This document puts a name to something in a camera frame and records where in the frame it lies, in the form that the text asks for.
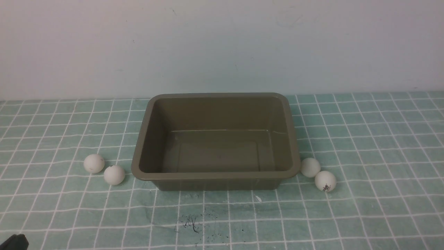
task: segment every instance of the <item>tiled surface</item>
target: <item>tiled surface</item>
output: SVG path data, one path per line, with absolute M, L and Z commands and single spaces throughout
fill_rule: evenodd
M 148 100 L 0 103 L 0 242 L 29 249 L 442 249 L 444 92 L 288 96 L 302 158 L 273 191 L 160 192 L 131 157 Z M 127 171 L 109 186 L 82 160 Z

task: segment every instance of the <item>white ball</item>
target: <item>white ball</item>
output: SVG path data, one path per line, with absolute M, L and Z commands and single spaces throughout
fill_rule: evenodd
M 314 178 L 316 187 L 325 192 L 330 192 L 336 187 L 336 177 L 329 171 L 321 171 Z
M 111 166 L 105 169 L 103 178 L 110 185 L 118 185 L 125 179 L 125 170 L 121 166 Z
M 98 154 L 90 154 L 83 161 L 83 167 L 90 173 L 98 173 L 105 166 L 105 160 Z
M 321 165 L 314 158 L 306 158 L 301 163 L 301 173 L 308 177 L 313 178 L 321 170 Z

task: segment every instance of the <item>teal tile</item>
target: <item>teal tile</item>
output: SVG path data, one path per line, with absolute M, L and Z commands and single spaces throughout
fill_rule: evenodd
M 280 202 L 283 218 L 307 218 L 303 202 Z
M 21 179 L 28 165 L 9 165 L 3 171 L 2 179 Z
M 32 158 L 32 163 L 49 163 L 52 162 L 55 150 L 38 150 Z
M 320 103 L 319 109 L 322 114 L 339 113 L 339 108 L 336 103 Z
M 385 165 L 367 165 L 364 166 L 370 180 L 391 179 L 392 176 Z
M 357 152 L 338 152 L 337 156 L 339 158 L 339 162 L 343 165 L 361 164 L 361 160 Z
M 60 202 L 57 206 L 58 210 L 74 209 L 78 208 L 80 200 L 82 198 L 82 193 L 67 193 L 60 195 Z
M 107 198 L 106 193 L 85 193 L 83 196 L 81 208 L 96 208 L 101 209 L 105 207 Z
M 233 220 L 254 219 L 253 204 L 230 204 L 230 218 Z
M 444 161 L 444 148 L 424 149 L 431 161 Z
M 417 135 L 416 138 L 418 139 L 419 143 L 423 147 L 439 147 L 439 146 L 441 146 L 441 143 L 439 142 L 437 137 L 433 134 Z
M 313 239 L 337 238 L 338 231 L 334 220 L 309 221 Z
M 105 131 L 106 124 L 88 124 L 86 127 L 85 134 L 86 135 L 102 135 Z
M 330 206 L 335 217 L 358 215 L 353 199 L 330 201 Z
M 301 114 L 309 115 L 309 114 L 320 114 L 317 104 L 300 104 L 299 109 L 301 110 Z
M 336 150 L 354 150 L 355 146 L 351 138 L 333 138 L 332 143 Z
M 389 128 L 394 135 L 412 134 L 410 128 L 404 123 L 389 123 Z
M 415 103 L 415 105 L 418 107 L 419 110 L 421 110 L 421 109 L 436 109 L 432 100 L 416 99 L 416 100 L 413 100 L 413 102 Z
M 128 209 L 105 210 L 102 219 L 102 226 L 125 226 L 125 223 L 127 222 L 127 216 Z
M 347 180 L 368 180 L 367 173 L 361 165 L 342 166 Z
M 43 249 L 66 249 L 71 231 L 48 231 Z
M 370 93 L 353 93 L 353 96 L 357 101 L 373 100 L 373 97 Z
M 39 106 L 37 104 L 22 105 L 22 107 L 20 108 L 20 111 L 19 111 L 18 114 L 19 115 L 32 115 L 32 114 L 35 114 L 38 107 Z
M 363 113 L 362 116 L 366 123 L 382 123 L 385 122 L 380 112 Z
M 423 179 L 420 180 L 421 185 L 427 194 L 442 194 L 444 183 L 441 179 Z
M 346 113 L 342 114 L 346 124 L 361 124 L 364 123 L 364 119 L 359 113 Z
M 121 134 L 125 132 L 125 122 L 108 123 L 105 129 L 105 134 Z
M 6 130 L 3 138 L 22 137 L 25 134 L 26 127 L 10 127 Z
M 51 119 L 51 125 L 68 124 L 71 114 L 55 114 Z
M 398 249 L 393 239 L 370 239 L 370 245 L 373 249 Z
M 416 110 L 412 100 L 395 100 L 395 103 L 399 110 Z
M 259 241 L 269 242 L 284 240 L 282 233 L 282 224 L 280 221 L 258 221 L 257 225 Z
M 336 219 L 341 237 L 364 237 L 360 218 Z
M 425 163 L 411 163 L 410 164 L 416 177 L 418 178 L 432 178 L 438 177 L 433 165 L 429 162 Z
M 349 137 L 350 136 L 346 126 L 341 126 L 341 125 L 328 126 L 327 129 L 330 134 L 330 137 Z
M 384 218 L 362 218 L 362 221 L 369 237 L 387 237 L 392 235 Z
M 402 163 L 405 162 L 405 158 L 402 152 L 398 149 L 386 149 L 381 151 L 384 161 L 390 163 Z
M 316 103 L 314 95 L 296 95 L 298 103 Z
M 24 225 L 24 230 L 34 230 L 48 228 L 52 220 L 53 212 L 38 212 L 29 214 L 28 220 Z
M 398 145 L 392 136 L 378 136 L 374 137 L 378 148 L 380 149 L 395 149 Z
M 2 217 L 2 223 L 0 224 L 0 230 L 20 230 L 26 220 L 26 216 L 23 215 L 23 213 L 4 214 Z
M 430 199 L 432 200 L 433 204 L 436 207 L 436 210 L 438 212 L 444 212 L 444 196 L 442 195 L 431 195 Z
M 232 242 L 255 242 L 256 227 L 254 222 L 232 222 L 231 223 Z
M 408 214 L 407 207 L 402 198 L 381 198 L 379 202 L 386 215 Z
M 356 205 L 362 216 L 383 215 L 378 200 L 374 198 L 356 198 Z
M 12 198 L 8 212 L 31 211 L 36 195 L 16 195 Z
M 61 102 L 57 105 L 56 113 L 72 113 L 74 111 L 75 103 L 74 102 Z
M 417 180 L 396 180 L 402 195 L 424 194 Z
M 344 119 L 340 114 L 326 114 L 323 115 L 326 125 L 342 125 L 344 124 Z
M 380 164 L 383 163 L 381 154 L 377 150 L 372 151 L 359 151 L 362 163 L 364 164 Z
M 341 93 L 341 94 L 334 94 L 334 97 L 337 102 L 343 102 L 343 101 L 353 101 L 353 96 L 350 93 Z
M 62 136 L 65 133 L 66 125 L 49 125 L 45 136 Z
M 354 137 L 353 141 L 358 150 L 377 149 L 373 137 Z
M 306 220 L 290 220 L 283 223 L 286 240 L 310 240 L 310 230 Z
M 29 180 L 23 181 L 20 184 L 19 189 L 17 190 L 17 194 L 36 194 L 40 190 L 42 183 L 43 183 L 43 179 L 29 179 Z M 11 188 L 13 187 L 12 185 L 15 185 L 15 183 L 10 182 L 9 186 Z
M 11 126 L 28 126 L 31 124 L 32 118 L 32 115 L 17 116 Z
M 276 192 L 279 201 L 298 201 L 301 199 L 299 187 L 295 184 L 280 185 Z
M 427 156 L 422 149 L 403 149 L 405 157 L 410 162 L 427 162 Z
M 367 125 L 348 125 L 351 136 L 368 136 L 371 135 Z
M 373 181 L 372 185 L 378 197 L 399 196 L 398 189 L 393 181 Z
M 316 250 L 343 250 L 340 240 L 317 241 L 314 247 Z
M 151 228 L 127 228 L 124 239 L 124 247 L 147 246 L 150 241 Z
M 373 136 L 392 134 L 389 127 L 385 123 L 369 124 L 368 126 Z
M 326 201 L 306 201 L 305 207 L 307 209 L 308 218 L 331 218 L 330 207 Z
M 57 103 L 42 103 L 37 110 L 37 114 L 52 114 L 56 111 Z
M 68 248 L 93 248 L 96 235 L 96 228 L 73 230 Z
M 115 111 L 111 112 L 109 122 L 126 122 L 129 117 L 129 111 Z
M 419 111 L 402 111 L 401 113 L 407 122 L 424 121 L 424 118 Z
M 426 121 L 443 121 L 444 116 L 438 110 L 421 110 Z
M 39 194 L 34 203 L 32 211 L 50 211 L 55 210 L 59 194 Z
M 378 107 L 374 101 L 360 101 L 357 104 L 361 112 L 378 111 Z
M 333 145 L 330 139 L 311 139 L 311 146 L 313 151 L 331 151 L 333 150 Z
M 77 215 L 76 210 L 70 211 L 57 211 L 54 214 L 54 218 L 50 225 L 51 229 L 68 229 L 72 228 L 74 225 L 75 216 Z
M 324 120 L 321 115 L 304 115 L 302 116 L 305 126 L 320 126 L 324 125 Z
M 91 118 L 89 119 L 89 122 L 97 122 L 97 123 L 104 123 L 108 121 L 108 118 L 110 116 L 109 112 L 106 113 L 92 113 Z
M 418 215 L 414 216 L 413 219 L 415 220 L 416 226 L 422 235 L 444 233 L 444 227 L 436 214 Z
M 355 102 L 340 102 L 337 104 L 342 113 L 356 113 L 359 112 L 358 106 Z
M 404 197 L 404 200 L 407 203 L 407 206 L 412 214 L 425 214 L 435 212 L 432 203 L 426 196 L 409 196 Z
M 375 197 L 368 181 L 349 181 L 349 185 L 355 197 Z
M 443 237 L 425 237 L 425 244 L 430 250 L 439 250 L 444 244 Z
M 112 111 L 130 110 L 131 100 L 115 100 L 112 106 Z
M 177 221 L 177 207 L 156 207 L 153 223 L 157 225 L 175 224 Z
M 376 101 L 376 105 L 378 106 L 380 111 L 398 110 L 393 101 Z
M 128 226 L 146 226 L 151 224 L 153 209 L 149 207 L 135 207 L 129 209 Z
M 435 133 L 444 133 L 444 123 L 440 121 L 429 122 Z
M 230 242 L 229 225 L 226 222 L 216 222 L 205 224 L 206 244 L 217 244 Z
M 343 239 L 342 244 L 344 245 L 344 250 L 370 250 L 370 245 L 366 239 Z

